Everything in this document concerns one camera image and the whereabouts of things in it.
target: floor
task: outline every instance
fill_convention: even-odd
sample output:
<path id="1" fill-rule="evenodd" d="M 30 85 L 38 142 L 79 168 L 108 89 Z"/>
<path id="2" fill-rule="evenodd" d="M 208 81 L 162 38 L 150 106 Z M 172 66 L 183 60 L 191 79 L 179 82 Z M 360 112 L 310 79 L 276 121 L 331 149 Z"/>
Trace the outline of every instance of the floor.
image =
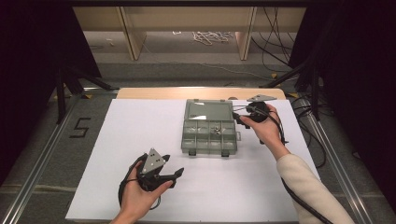
<path id="1" fill-rule="evenodd" d="M 191 32 L 148 33 L 139 60 L 131 61 L 123 34 L 87 32 L 85 35 L 103 75 L 102 80 L 115 87 L 257 88 L 290 70 L 273 56 L 262 54 L 254 43 L 250 45 L 247 60 L 241 61 L 234 36 L 227 43 L 213 42 L 213 45 L 207 46 L 194 41 Z M 254 34 L 253 38 L 259 45 L 265 45 L 260 34 Z M 292 47 L 293 38 L 295 34 L 281 34 L 284 46 Z M 270 41 L 276 43 L 277 40 L 272 37 Z M 280 47 L 267 44 L 266 49 L 276 57 L 287 60 Z M 279 88 L 285 93 L 295 93 L 295 78 L 285 81 Z M 97 88 L 86 80 L 81 80 L 81 83 L 86 88 Z M 65 91 L 71 113 L 59 136 L 52 142 L 53 150 L 34 184 L 33 192 L 23 205 L 22 213 L 17 215 L 18 223 L 71 222 L 64 219 L 65 214 L 91 155 L 109 104 L 117 96 L 112 91 L 87 91 L 82 97 L 71 96 Z M 296 100 L 294 97 L 289 99 L 291 102 Z M 305 106 L 309 104 L 305 99 L 303 97 L 292 104 L 295 108 Z M 323 94 L 320 103 L 326 105 Z M 346 174 L 346 180 L 356 190 L 368 217 L 360 214 L 361 211 L 356 211 L 359 207 L 351 203 L 354 201 L 351 201 L 350 194 L 345 191 L 345 185 L 340 184 L 339 173 L 334 171 L 334 159 L 329 158 L 329 155 L 327 162 L 318 168 L 322 182 L 357 223 L 396 223 L 394 212 L 359 160 L 359 155 L 353 154 L 353 146 L 337 118 L 332 115 L 332 110 L 322 107 L 319 111 L 320 122 L 314 121 L 310 115 L 302 116 L 301 121 L 311 133 L 320 133 L 318 127 L 324 130 L 329 142 L 322 142 L 322 145 L 335 153 Z M 301 112 L 301 109 L 296 109 L 297 115 Z M 35 163 L 41 158 L 43 151 L 49 148 L 49 139 L 52 139 L 51 135 L 57 129 L 56 120 L 56 95 L 53 94 L 27 148 L 0 188 L 0 217 L 7 214 L 8 208 L 15 202 L 16 196 L 35 168 Z M 75 129 L 78 122 L 80 126 L 89 128 L 84 137 L 73 137 L 83 134 L 81 130 Z M 324 156 L 322 146 L 306 131 L 302 132 L 314 162 L 320 165 Z"/>

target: white sleeve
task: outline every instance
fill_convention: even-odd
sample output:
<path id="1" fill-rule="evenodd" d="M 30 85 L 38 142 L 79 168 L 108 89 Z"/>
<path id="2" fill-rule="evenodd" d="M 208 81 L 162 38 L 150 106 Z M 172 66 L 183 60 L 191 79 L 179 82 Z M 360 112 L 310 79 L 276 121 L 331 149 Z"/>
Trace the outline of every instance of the white sleeve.
<path id="1" fill-rule="evenodd" d="M 332 223 L 354 223 L 344 207 L 312 173 L 300 157 L 288 154 L 276 163 L 277 171 L 294 193 Z M 293 201 L 300 223 L 322 223 Z"/>

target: white table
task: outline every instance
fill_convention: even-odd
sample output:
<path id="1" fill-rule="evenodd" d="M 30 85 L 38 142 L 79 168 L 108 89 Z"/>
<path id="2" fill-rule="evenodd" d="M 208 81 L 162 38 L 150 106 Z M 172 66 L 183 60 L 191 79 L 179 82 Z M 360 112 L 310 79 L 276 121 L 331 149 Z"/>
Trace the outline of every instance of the white table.
<path id="1" fill-rule="evenodd" d="M 66 219 L 112 219 L 120 209 L 118 189 L 128 167 L 154 147 L 161 155 L 171 155 L 161 175 L 181 167 L 185 171 L 175 188 L 162 196 L 161 205 L 142 221 L 297 221 L 276 162 L 253 130 L 237 125 L 241 141 L 237 142 L 236 155 L 229 158 L 182 153 L 185 104 L 186 100 L 113 100 Z M 233 101 L 233 105 L 247 104 L 245 100 Z M 276 100 L 269 104 L 277 108 L 282 119 L 289 150 L 318 175 L 290 102 Z"/>

